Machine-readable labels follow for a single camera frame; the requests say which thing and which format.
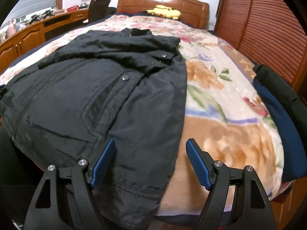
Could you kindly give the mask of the black jacket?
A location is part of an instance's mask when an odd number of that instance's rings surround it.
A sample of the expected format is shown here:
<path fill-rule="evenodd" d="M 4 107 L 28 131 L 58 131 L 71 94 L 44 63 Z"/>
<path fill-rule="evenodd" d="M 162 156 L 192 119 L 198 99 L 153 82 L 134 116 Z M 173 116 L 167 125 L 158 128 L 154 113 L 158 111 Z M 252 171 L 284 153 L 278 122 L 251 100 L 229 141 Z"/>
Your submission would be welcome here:
<path fill-rule="evenodd" d="M 106 178 L 93 178 L 104 217 L 147 229 L 174 172 L 187 72 L 174 36 L 88 31 L 14 76 L 1 98 L 3 126 L 39 167 L 90 159 L 116 145 Z"/>

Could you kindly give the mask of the dark folded clothes pile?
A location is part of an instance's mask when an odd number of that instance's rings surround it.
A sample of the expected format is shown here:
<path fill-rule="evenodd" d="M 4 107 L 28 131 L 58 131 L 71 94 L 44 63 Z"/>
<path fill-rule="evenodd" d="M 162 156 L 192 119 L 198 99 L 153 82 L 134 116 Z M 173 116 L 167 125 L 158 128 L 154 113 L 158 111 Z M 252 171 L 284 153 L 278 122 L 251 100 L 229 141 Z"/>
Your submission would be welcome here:
<path fill-rule="evenodd" d="M 306 176 L 306 106 L 291 85 L 266 65 L 256 64 L 252 85 L 266 105 L 284 150 L 282 182 Z"/>

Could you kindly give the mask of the floral blanket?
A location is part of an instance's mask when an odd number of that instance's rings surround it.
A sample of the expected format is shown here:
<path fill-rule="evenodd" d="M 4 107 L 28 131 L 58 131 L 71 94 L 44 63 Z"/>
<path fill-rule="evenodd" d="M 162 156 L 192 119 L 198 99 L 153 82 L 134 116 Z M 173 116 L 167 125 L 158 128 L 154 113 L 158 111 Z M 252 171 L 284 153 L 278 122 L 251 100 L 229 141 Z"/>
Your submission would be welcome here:
<path fill-rule="evenodd" d="M 87 31 L 125 28 L 148 29 L 154 35 L 180 38 L 178 48 L 187 66 L 182 138 L 175 170 L 157 216 L 198 215 L 208 197 L 185 152 L 189 138 L 229 167 L 253 166 L 269 199 L 277 197 L 285 173 L 284 147 L 268 107 L 252 85 L 253 64 L 229 43 L 205 30 L 158 17 L 112 15 L 52 40 L 24 60 L 11 64 L 1 74 L 1 84 Z"/>

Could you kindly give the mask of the wooden desk cabinet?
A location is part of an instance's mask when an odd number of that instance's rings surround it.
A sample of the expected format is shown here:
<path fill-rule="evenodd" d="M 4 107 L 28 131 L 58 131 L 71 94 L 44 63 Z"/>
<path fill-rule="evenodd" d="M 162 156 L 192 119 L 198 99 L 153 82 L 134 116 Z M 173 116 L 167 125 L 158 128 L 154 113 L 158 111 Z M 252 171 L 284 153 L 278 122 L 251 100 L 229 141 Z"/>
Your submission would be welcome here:
<path fill-rule="evenodd" d="M 36 22 L 13 34 L 1 43 L 1 71 L 30 50 L 81 27 L 86 19 L 88 19 L 87 9 L 65 12 Z"/>

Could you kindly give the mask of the pink plush toy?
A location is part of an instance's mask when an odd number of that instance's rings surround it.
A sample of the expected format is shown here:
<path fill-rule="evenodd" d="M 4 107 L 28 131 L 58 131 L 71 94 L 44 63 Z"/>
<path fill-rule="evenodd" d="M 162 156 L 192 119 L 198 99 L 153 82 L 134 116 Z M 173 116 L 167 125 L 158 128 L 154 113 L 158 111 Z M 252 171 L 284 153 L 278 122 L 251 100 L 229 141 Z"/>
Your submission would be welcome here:
<path fill-rule="evenodd" d="M 10 38 L 15 33 L 16 33 L 16 28 L 15 28 L 14 19 L 10 19 L 8 21 L 8 28 L 7 28 L 7 31 L 6 31 L 6 36 L 7 36 L 7 38 Z"/>

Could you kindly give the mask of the wooden louvred wardrobe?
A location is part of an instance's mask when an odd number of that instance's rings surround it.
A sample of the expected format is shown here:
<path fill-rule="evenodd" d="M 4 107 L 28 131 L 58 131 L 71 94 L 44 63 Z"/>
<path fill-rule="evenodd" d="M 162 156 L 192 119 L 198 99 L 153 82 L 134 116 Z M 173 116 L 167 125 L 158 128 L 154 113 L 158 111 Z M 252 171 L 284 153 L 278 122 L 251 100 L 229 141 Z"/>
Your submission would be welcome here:
<path fill-rule="evenodd" d="M 221 0 L 215 33 L 295 91 L 306 83 L 306 33 L 283 0 Z"/>

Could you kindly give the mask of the red basket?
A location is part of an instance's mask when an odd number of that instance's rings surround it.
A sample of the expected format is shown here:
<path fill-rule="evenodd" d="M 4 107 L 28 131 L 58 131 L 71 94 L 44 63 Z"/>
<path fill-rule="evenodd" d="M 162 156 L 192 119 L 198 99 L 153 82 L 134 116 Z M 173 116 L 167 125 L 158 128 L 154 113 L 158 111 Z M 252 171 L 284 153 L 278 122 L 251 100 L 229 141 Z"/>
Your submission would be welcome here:
<path fill-rule="evenodd" d="M 71 6 L 69 8 L 66 9 L 67 12 L 74 12 L 74 11 L 77 11 L 79 8 L 78 5 L 74 5 L 74 6 Z"/>

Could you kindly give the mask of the wooden headboard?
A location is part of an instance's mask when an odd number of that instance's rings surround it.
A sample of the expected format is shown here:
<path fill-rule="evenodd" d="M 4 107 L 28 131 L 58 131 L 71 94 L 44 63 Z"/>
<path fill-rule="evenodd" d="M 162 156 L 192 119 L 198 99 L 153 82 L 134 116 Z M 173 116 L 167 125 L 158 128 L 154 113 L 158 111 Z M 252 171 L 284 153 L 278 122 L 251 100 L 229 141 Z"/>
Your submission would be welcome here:
<path fill-rule="evenodd" d="M 198 0 L 118 0 L 117 12 L 136 14 L 164 5 L 181 12 L 180 20 L 199 29 L 207 27 L 209 5 Z"/>

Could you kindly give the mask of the dark wooden chair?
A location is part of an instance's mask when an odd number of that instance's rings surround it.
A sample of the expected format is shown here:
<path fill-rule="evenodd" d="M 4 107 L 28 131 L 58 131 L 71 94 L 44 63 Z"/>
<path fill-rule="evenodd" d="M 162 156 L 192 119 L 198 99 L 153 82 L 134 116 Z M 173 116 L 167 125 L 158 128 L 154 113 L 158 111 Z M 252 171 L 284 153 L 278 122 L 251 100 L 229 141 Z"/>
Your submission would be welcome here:
<path fill-rule="evenodd" d="M 111 0 L 91 0 L 88 7 L 88 23 L 98 21 L 108 14 Z"/>

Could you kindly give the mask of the yellow Pikachu plush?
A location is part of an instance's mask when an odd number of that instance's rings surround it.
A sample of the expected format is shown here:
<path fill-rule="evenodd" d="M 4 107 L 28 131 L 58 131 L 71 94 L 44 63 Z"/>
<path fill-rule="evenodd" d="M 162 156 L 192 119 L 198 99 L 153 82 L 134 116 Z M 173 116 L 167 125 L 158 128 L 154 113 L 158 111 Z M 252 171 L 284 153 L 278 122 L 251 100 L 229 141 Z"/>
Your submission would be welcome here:
<path fill-rule="evenodd" d="M 181 12 L 164 5 L 156 5 L 154 9 L 146 10 L 148 14 L 155 15 L 161 18 L 178 20 L 181 17 Z"/>

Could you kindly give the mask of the grey window blind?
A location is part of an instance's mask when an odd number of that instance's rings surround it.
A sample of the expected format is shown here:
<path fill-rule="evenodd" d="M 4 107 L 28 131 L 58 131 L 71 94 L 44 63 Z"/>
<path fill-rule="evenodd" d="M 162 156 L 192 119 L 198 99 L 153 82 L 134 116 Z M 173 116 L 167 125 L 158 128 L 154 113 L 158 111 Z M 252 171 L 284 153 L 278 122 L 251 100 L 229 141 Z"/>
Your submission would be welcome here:
<path fill-rule="evenodd" d="M 10 19 L 17 19 L 42 9 L 56 6 L 56 0 L 19 0 L 3 19 L 1 28 L 8 24 Z"/>

